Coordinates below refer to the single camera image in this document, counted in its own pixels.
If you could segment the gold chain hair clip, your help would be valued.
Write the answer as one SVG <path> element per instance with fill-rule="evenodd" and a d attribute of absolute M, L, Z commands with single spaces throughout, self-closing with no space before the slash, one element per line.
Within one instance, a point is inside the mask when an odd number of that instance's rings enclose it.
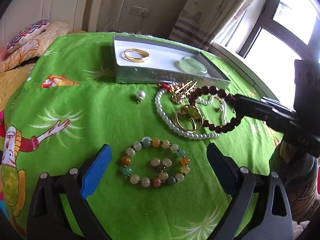
<path fill-rule="evenodd" d="M 186 83 L 175 83 L 171 86 L 171 100 L 176 104 L 182 104 L 188 100 L 190 95 L 196 89 L 196 80 L 190 80 Z"/>

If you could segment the grey white jewelry tray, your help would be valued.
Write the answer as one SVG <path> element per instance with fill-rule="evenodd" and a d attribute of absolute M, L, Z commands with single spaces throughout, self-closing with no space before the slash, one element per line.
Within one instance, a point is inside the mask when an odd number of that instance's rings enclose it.
<path fill-rule="evenodd" d="M 125 50 L 140 49 L 149 54 L 146 60 L 135 63 L 125 58 Z M 115 35 L 113 37 L 114 77 L 117 83 L 183 83 L 196 80 L 199 85 L 226 88 L 230 79 L 203 52 L 164 40 Z M 203 64 L 204 75 L 185 72 L 180 68 L 184 57 Z"/>

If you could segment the dark framed window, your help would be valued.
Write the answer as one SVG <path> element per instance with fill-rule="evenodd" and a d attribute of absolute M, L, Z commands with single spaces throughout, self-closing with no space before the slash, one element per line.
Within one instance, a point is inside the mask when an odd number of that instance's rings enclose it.
<path fill-rule="evenodd" d="M 246 57 L 262 30 L 289 46 L 303 60 L 319 61 L 317 0 L 266 0 L 239 55 Z"/>

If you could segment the pale green jade bangle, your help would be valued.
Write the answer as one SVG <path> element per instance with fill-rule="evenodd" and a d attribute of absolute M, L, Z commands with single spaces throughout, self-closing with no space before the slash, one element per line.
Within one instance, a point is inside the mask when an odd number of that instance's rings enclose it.
<path fill-rule="evenodd" d="M 179 66 L 181 70 L 192 75 L 205 76 L 208 72 L 204 64 L 192 57 L 183 57 L 180 59 Z"/>

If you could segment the patterned beige curtain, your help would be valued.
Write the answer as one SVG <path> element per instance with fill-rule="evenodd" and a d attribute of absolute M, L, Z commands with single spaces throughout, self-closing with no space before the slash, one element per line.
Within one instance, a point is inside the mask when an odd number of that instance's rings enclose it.
<path fill-rule="evenodd" d="M 235 23 L 255 0 L 187 0 L 169 39 L 202 50 Z"/>

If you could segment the green cartoon print cloth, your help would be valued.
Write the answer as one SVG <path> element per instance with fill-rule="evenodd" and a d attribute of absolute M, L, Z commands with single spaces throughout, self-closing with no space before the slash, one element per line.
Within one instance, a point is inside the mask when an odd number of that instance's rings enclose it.
<path fill-rule="evenodd" d="M 88 203 L 113 239 L 206 239 L 231 201 L 206 157 L 213 142 L 252 172 L 268 174 L 268 161 L 281 134 L 264 122 L 244 118 L 219 138 L 188 139 L 157 113 L 156 85 L 117 84 L 111 34 L 58 37 L 8 100 L 5 127 L 14 126 L 17 169 L 26 175 L 24 208 L 10 222 L 19 232 L 41 173 L 51 176 L 79 167 L 108 144 L 112 159 Z M 136 93 L 145 99 L 137 103 Z M 184 150 L 190 173 L 173 186 L 133 185 L 121 171 L 121 157 L 144 137 L 167 140 Z"/>

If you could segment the single pearl earring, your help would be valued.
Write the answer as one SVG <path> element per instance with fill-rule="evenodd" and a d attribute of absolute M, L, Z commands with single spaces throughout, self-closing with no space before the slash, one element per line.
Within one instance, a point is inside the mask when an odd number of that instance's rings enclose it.
<path fill-rule="evenodd" d="M 140 90 L 136 93 L 137 103 L 141 103 L 146 97 L 146 93 L 143 90 Z"/>

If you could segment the yellow floral bed sheet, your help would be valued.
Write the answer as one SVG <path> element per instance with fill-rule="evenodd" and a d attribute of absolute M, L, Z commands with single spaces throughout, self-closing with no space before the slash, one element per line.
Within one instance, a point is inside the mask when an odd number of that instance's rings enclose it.
<path fill-rule="evenodd" d="M 31 63 L 23 64 L 1 74 L 1 111 L 5 109 L 8 100 L 16 89 L 29 77 L 35 63 L 36 62 L 33 61 Z"/>

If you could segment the yellow floral pillow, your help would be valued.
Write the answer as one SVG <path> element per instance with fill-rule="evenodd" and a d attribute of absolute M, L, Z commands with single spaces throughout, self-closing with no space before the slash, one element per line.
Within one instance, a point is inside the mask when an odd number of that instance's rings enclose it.
<path fill-rule="evenodd" d="M 41 57 L 53 41 L 59 36 L 67 35 L 71 27 L 67 23 L 53 22 L 46 30 L 26 44 L 11 53 L 7 59 L 1 62 L 1 73 L 9 71 L 22 62 L 35 57 Z"/>

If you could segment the embroidered round pillow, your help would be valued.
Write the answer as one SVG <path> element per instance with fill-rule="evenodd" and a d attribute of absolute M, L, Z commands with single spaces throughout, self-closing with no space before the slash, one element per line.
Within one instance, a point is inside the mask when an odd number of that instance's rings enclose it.
<path fill-rule="evenodd" d="M 49 20 L 39 20 L 34 24 L 25 27 L 15 35 L 7 45 L 7 52 L 12 54 L 18 48 L 44 32 L 50 25 Z"/>

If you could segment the white bed headboard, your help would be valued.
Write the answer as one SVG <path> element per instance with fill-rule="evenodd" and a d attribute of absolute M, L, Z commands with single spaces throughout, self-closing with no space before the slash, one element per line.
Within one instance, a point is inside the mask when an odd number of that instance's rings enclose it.
<path fill-rule="evenodd" d="M 1 46 L 39 20 L 64 22 L 71 31 L 96 32 L 102 0 L 11 0 L 1 16 Z"/>

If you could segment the wall power socket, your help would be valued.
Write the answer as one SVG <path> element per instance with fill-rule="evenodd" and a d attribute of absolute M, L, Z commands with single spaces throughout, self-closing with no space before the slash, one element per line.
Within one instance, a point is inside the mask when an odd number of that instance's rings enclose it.
<path fill-rule="evenodd" d="M 151 14 L 151 10 L 148 8 L 132 5 L 129 14 L 133 16 L 142 17 L 142 18 L 149 18 Z"/>

